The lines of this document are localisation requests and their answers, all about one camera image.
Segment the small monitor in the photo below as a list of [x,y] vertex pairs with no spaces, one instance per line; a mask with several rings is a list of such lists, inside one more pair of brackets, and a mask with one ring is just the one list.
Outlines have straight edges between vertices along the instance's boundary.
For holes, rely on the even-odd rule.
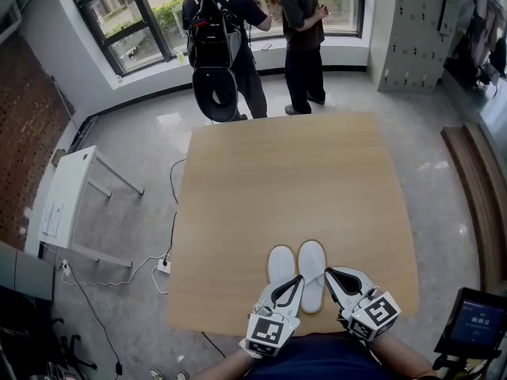
[[435,352],[491,359],[507,329],[507,298],[462,288]]

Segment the brick wall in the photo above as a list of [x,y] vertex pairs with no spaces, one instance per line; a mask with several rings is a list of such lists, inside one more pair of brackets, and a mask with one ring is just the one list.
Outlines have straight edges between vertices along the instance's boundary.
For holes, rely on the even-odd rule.
[[25,243],[25,208],[67,122],[50,77],[26,41],[11,36],[0,45],[0,241],[16,249]]

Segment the black backpack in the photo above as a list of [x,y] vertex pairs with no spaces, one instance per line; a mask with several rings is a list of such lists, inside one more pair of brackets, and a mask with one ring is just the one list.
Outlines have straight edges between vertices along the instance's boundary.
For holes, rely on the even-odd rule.
[[199,11],[187,30],[190,65],[197,69],[230,69],[242,41],[241,22],[230,0],[194,0]]

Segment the gray locker cabinet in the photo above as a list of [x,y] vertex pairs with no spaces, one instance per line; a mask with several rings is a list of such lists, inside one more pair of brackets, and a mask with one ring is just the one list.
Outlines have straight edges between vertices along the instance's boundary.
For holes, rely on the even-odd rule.
[[458,13],[459,0],[376,0],[368,73],[377,89],[430,94]]

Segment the display screen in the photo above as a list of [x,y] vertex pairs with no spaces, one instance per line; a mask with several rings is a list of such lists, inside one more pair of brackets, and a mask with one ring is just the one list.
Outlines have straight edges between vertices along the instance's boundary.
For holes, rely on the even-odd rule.
[[501,308],[464,301],[451,332],[451,339],[493,347],[497,343],[504,316]]

